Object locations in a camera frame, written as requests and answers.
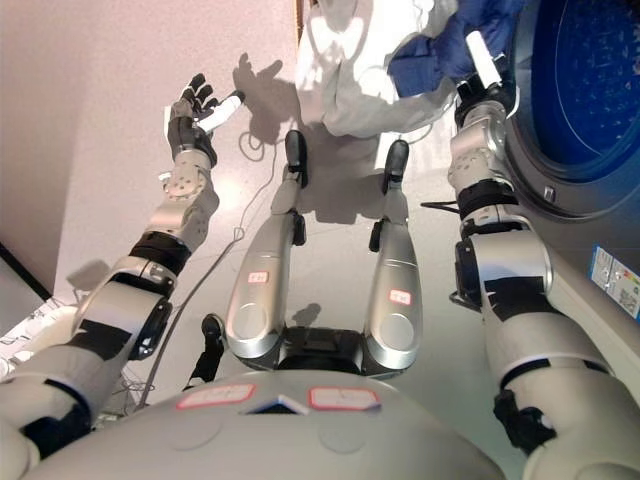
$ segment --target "white cloth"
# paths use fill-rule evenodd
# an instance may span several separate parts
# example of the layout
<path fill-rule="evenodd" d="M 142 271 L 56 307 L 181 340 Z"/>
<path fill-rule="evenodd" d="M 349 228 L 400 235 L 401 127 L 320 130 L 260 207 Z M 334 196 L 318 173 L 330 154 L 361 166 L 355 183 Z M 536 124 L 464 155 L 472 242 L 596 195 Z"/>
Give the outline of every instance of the white cloth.
<path fill-rule="evenodd" d="M 457 2 L 434 0 L 320 0 L 305 24 L 296 67 L 302 121 L 323 123 L 333 135 L 370 137 L 410 132 L 437 120 L 455 86 L 398 98 L 387 66 L 417 33 L 437 34 Z"/>

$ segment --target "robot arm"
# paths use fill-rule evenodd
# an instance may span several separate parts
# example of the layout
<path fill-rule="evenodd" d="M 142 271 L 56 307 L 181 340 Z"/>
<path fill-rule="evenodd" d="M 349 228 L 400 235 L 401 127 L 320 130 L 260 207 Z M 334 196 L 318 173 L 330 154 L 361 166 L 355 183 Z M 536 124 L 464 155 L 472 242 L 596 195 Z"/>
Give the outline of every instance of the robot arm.
<path fill-rule="evenodd" d="M 176 278 L 205 240 L 218 206 L 210 179 L 216 164 L 211 132 L 196 123 L 217 105 L 205 103 L 211 93 L 199 74 L 174 103 L 168 132 L 174 168 L 164 201 L 131 253 L 79 309 L 71 340 L 38 353 L 0 384 L 0 478 L 20 478 L 87 434 L 124 365 L 153 353 Z M 233 98 L 239 106 L 242 97 Z M 214 127 L 220 123 L 215 115 L 207 116 Z"/>
<path fill-rule="evenodd" d="M 462 219 L 458 290 L 484 317 L 500 388 L 494 413 L 530 454 L 525 479 L 640 478 L 640 409 L 582 328 L 547 299 L 549 255 L 505 168 L 513 97 L 506 85 L 481 83 L 461 92 L 449 181 Z"/>

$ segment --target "sticker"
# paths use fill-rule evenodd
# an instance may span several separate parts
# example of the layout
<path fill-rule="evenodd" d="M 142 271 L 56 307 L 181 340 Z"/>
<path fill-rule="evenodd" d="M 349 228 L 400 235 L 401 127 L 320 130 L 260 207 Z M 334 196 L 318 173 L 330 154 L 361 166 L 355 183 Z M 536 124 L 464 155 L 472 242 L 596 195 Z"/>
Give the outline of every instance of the sticker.
<path fill-rule="evenodd" d="M 249 283 L 267 283 L 269 281 L 269 272 L 251 272 L 248 281 Z"/>
<path fill-rule="evenodd" d="M 366 388 L 314 387 L 309 405 L 316 410 L 368 410 L 380 405 L 378 395 Z"/>
<path fill-rule="evenodd" d="M 625 312 L 640 320 L 640 276 L 602 248 L 596 247 L 590 278 Z"/>
<path fill-rule="evenodd" d="M 219 387 L 205 388 L 180 400 L 176 408 L 178 410 L 184 410 L 187 408 L 242 403 L 251 398 L 255 389 L 256 386 L 253 384 L 221 385 Z"/>
<path fill-rule="evenodd" d="M 393 303 L 400 303 L 402 305 L 411 305 L 411 294 L 404 290 L 391 290 L 389 292 L 389 300 Z"/>

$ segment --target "washing machine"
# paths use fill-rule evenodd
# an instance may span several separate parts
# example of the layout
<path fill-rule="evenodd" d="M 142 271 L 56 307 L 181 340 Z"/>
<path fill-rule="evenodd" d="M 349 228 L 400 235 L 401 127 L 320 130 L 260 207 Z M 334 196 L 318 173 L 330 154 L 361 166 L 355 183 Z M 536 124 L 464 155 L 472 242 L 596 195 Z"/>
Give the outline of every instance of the washing machine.
<path fill-rule="evenodd" d="M 598 247 L 640 273 L 640 2 L 532 0 L 510 58 L 507 148 L 534 227 L 584 275 Z"/>

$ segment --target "washing machine window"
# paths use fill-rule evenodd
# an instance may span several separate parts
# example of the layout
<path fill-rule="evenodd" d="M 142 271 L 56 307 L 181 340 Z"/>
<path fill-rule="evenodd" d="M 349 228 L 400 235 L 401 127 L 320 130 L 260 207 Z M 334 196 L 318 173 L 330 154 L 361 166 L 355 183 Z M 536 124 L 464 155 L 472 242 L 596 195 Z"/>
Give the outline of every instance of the washing machine window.
<path fill-rule="evenodd" d="M 602 215 L 640 185 L 640 2 L 537 0 L 511 52 L 516 183 L 539 209 Z"/>

